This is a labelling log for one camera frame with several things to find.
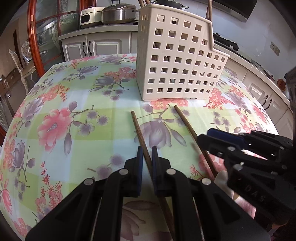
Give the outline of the brown chopstick compartment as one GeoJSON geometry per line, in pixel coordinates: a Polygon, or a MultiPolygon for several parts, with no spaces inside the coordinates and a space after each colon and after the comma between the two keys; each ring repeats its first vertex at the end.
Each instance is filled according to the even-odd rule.
{"type": "Polygon", "coordinates": [[[151,3],[150,0],[138,0],[138,2],[141,8],[151,3]]]}
{"type": "Polygon", "coordinates": [[[212,21],[212,0],[208,0],[206,19],[212,21]]]}

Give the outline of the black range hood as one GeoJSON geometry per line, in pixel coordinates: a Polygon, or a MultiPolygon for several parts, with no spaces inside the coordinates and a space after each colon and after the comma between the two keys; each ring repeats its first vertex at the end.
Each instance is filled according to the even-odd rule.
{"type": "Polygon", "coordinates": [[[213,1],[213,7],[245,23],[256,3],[257,0],[216,0],[213,1]]]}

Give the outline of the white perforated utensil basket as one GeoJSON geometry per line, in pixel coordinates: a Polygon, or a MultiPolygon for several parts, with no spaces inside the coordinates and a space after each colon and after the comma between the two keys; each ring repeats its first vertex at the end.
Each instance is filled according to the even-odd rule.
{"type": "Polygon", "coordinates": [[[139,10],[137,85],[143,101],[206,99],[229,57],[215,49],[211,21],[160,4],[139,10]]]}

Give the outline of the white dining chair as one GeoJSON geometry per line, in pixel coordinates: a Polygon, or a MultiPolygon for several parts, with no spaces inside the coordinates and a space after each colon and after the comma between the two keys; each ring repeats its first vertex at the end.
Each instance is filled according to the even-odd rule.
{"type": "Polygon", "coordinates": [[[16,52],[9,49],[9,53],[10,53],[15,65],[16,65],[16,68],[21,76],[21,81],[24,85],[25,92],[26,92],[26,94],[28,94],[29,90],[28,90],[28,85],[27,85],[25,78],[28,77],[29,75],[32,75],[36,71],[34,63],[30,62],[25,68],[22,68],[21,62],[20,62],[16,52]]]}

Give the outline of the silver rice cooker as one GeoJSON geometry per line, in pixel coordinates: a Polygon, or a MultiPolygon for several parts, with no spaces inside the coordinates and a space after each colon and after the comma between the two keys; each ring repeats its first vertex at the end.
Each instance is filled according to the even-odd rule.
{"type": "Polygon", "coordinates": [[[125,24],[135,21],[137,8],[133,4],[115,4],[105,7],[101,11],[103,24],[125,24]]]}

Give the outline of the floral tablecloth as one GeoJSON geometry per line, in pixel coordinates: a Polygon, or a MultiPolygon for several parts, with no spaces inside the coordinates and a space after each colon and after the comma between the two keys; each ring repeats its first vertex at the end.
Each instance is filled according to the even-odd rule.
{"type": "Polygon", "coordinates": [[[56,64],[19,105],[1,150],[1,213],[17,238],[27,233],[86,178],[101,180],[137,154],[135,114],[146,146],[187,177],[213,179],[185,127],[196,133],[276,133],[247,88],[224,69],[217,82],[198,72],[147,80],[149,93],[207,93],[206,99],[144,102],[134,54],[106,55],[56,64]]]}

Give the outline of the brown chopstick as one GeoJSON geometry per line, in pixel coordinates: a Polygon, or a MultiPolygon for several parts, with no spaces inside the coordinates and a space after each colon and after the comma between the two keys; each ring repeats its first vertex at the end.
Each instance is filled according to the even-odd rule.
{"type": "Polygon", "coordinates": [[[177,105],[174,105],[174,109],[175,111],[178,113],[178,115],[180,116],[181,120],[183,121],[183,123],[185,124],[186,128],[188,129],[189,133],[192,135],[193,139],[195,140],[198,148],[200,149],[200,151],[202,152],[214,178],[217,176],[218,171],[216,170],[213,161],[209,155],[209,153],[204,150],[198,143],[197,143],[197,139],[198,139],[198,135],[196,134],[196,132],[194,131],[194,129],[192,128],[192,126],[190,125],[189,121],[186,119],[186,117],[184,116],[184,114],[182,113],[182,111],[179,109],[179,107],[177,105]]]}
{"type": "MultiPolygon", "coordinates": [[[[135,127],[135,131],[136,131],[136,134],[137,134],[137,138],[139,140],[139,143],[140,143],[141,147],[143,148],[144,158],[145,158],[145,162],[147,164],[147,168],[149,170],[150,177],[153,180],[153,169],[152,169],[151,156],[149,154],[149,151],[147,149],[144,137],[143,137],[142,132],[140,130],[140,127],[139,127],[139,124],[138,124],[138,121],[137,121],[137,116],[135,115],[135,112],[133,110],[131,111],[131,115],[132,115],[132,121],[133,121],[133,124],[134,124],[134,127],[135,127]]],[[[165,221],[166,221],[166,225],[167,225],[167,227],[168,227],[168,229],[170,231],[171,237],[172,237],[173,240],[176,240],[175,227],[174,227],[174,218],[173,218],[173,215],[172,215],[171,210],[169,208],[168,202],[163,197],[158,198],[158,200],[159,200],[159,204],[160,204],[162,213],[163,213],[165,221]]]]}

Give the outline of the white small cooker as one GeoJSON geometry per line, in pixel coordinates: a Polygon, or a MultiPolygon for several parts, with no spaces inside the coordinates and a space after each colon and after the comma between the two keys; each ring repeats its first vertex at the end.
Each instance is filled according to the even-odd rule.
{"type": "Polygon", "coordinates": [[[89,28],[102,25],[102,10],[103,6],[87,8],[80,13],[80,27],[89,28]]]}

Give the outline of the black gas stove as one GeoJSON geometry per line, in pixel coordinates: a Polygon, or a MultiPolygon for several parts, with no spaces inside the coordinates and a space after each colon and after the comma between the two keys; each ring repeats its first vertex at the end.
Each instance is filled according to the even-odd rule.
{"type": "Polygon", "coordinates": [[[229,49],[233,49],[236,52],[239,50],[239,46],[237,45],[236,42],[233,42],[231,40],[227,40],[227,39],[221,37],[218,33],[214,33],[213,37],[214,37],[215,43],[219,43],[222,46],[227,47],[229,49]]]}

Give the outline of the black stock pot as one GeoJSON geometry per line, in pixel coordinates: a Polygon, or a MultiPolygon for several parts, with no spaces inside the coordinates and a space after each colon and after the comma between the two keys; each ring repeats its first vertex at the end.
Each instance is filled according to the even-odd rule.
{"type": "Polygon", "coordinates": [[[155,4],[160,4],[163,6],[169,6],[172,8],[176,8],[176,9],[188,9],[188,6],[184,6],[181,3],[177,3],[176,1],[170,1],[170,0],[155,0],[154,1],[155,4]]]}

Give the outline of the oil bottle on counter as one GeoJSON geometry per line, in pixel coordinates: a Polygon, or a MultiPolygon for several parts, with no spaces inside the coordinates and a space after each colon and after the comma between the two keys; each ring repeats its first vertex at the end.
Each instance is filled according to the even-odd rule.
{"type": "Polygon", "coordinates": [[[286,90],[286,85],[287,85],[287,83],[283,79],[278,79],[277,80],[277,86],[281,91],[286,90]]]}

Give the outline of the red wooden glass door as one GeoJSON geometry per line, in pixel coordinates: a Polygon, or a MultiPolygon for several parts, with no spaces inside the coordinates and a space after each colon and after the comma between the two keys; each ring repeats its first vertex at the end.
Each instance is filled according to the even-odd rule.
{"type": "Polygon", "coordinates": [[[96,0],[29,0],[28,40],[39,77],[53,65],[65,61],[58,37],[78,30],[81,11],[94,6],[96,0]]]}

